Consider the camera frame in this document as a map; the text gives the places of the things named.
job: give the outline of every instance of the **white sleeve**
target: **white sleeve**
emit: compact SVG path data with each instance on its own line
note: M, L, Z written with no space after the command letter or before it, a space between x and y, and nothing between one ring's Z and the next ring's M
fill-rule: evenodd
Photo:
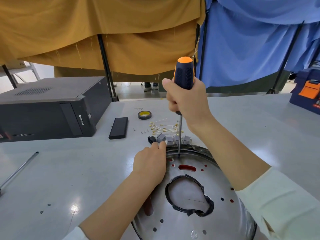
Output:
M89 240L80 227L73 229L63 240Z
M320 239L320 202L273 167L236 193L268 239Z

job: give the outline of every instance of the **orange and black screwdriver handle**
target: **orange and black screwdriver handle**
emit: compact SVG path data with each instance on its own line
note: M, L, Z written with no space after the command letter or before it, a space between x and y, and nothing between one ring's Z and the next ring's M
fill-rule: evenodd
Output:
M193 60L187 56L179 58L174 70L175 84L183 89L190 90L193 87L194 75Z

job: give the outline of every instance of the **computer tower vent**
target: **computer tower vent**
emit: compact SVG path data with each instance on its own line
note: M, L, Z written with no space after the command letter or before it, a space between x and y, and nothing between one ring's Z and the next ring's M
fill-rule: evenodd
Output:
M16 94L14 94L14 96L22 96L22 95L35 95L35 94L40 94L40 93L44 93L47 92L49 90L51 90L52 88L29 88L26 89L22 92L18 92Z

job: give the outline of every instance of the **stainless steel base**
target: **stainless steel base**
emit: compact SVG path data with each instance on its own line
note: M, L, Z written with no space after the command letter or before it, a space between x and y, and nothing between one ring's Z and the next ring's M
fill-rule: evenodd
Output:
M192 166L196 170L180 170L180 165ZM188 217L186 213L174 210L167 201L166 185L172 178L185 174L198 180L204 187L205 195L214 202L211 214L204 217L192 214ZM170 198L175 204L180 204L179 207L205 211L206 202L199 189L197 185L181 181L174 186ZM161 184L151 194L151 203L152 208L148 207L147 212L152 214L147 216L146 209L142 207L133 221L143 240L251 240L255 235L256 224L253 218L209 150L200 146L181 145L179 158L177 145L167 147L167 172Z

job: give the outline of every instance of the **hand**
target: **hand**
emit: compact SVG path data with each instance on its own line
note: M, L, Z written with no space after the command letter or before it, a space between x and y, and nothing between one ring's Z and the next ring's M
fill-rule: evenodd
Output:
M166 173L166 143L162 141L152 143L151 147L145 147L134 157L133 173L145 177L156 187L161 183Z
M197 134L199 125L207 124L213 119L208 105L206 86L202 81L195 77L194 85L190 90L179 87L167 78L162 80L162 85L167 91L169 109L172 112L181 112L192 133Z

